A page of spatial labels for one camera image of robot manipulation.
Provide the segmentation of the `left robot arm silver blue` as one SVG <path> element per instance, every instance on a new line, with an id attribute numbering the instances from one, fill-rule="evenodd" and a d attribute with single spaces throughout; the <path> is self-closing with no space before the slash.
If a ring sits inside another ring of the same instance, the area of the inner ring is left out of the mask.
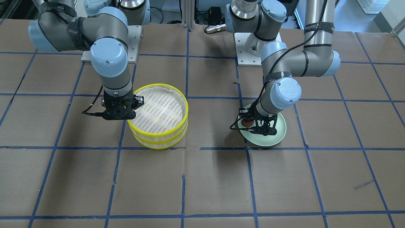
<path id="1" fill-rule="evenodd" d="M 251 32 L 265 42 L 261 49 L 263 86 L 249 108 L 240 108 L 231 130 L 264 136 L 275 135 L 277 115 L 292 107 L 302 95 L 295 77 L 322 77 L 335 74 L 340 55 L 332 50 L 334 0 L 308 0 L 304 38 L 292 48 L 275 39 L 287 17 L 277 0 L 233 0 L 227 5 L 227 31 Z"/>

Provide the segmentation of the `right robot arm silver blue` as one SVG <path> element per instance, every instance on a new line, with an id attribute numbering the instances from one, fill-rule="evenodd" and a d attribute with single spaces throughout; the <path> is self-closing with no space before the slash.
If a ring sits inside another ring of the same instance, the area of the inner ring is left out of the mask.
<path id="1" fill-rule="evenodd" d="M 86 0 L 87 17 L 79 17 L 72 0 L 45 0 L 40 18 L 28 26 L 32 43 L 41 51 L 89 51 L 103 92 L 103 112 L 82 113 L 105 120 L 131 120 L 144 104 L 133 92 L 128 68 L 129 27 L 150 22 L 148 0 Z"/>

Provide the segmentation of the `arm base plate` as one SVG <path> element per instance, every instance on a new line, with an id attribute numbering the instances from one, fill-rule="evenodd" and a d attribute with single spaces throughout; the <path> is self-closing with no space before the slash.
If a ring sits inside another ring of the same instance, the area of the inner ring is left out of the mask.
<path id="1" fill-rule="evenodd" d="M 237 66 L 261 67 L 261 50 L 269 43 L 258 39 L 253 32 L 234 33 Z"/>
<path id="2" fill-rule="evenodd" d="M 127 44 L 127 54 L 128 54 L 128 64 L 136 64 L 137 59 L 138 59 L 138 54 L 139 54 L 139 45 L 140 45 L 140 40 L 142 38 L 142 30 L 143 26 L 140 25 L 130 25 L 128 26 L 128 41 L 126 42 Z M 121 44 L 123 47 L 125 46 L 122 42 L 115 40 L 116 42 L 104 42 L 106 44 L 111 45 L 112 43 L 115 43 L 115 46 L 119 46 L 118 44 Z M 108 47 L 106 50 L 116 50 L 117 48 L 113 47 L 110 48 Z M 81 57 L 81 62 L 91 62 L 91 52 L 90 51 L 84 51 Z"/>

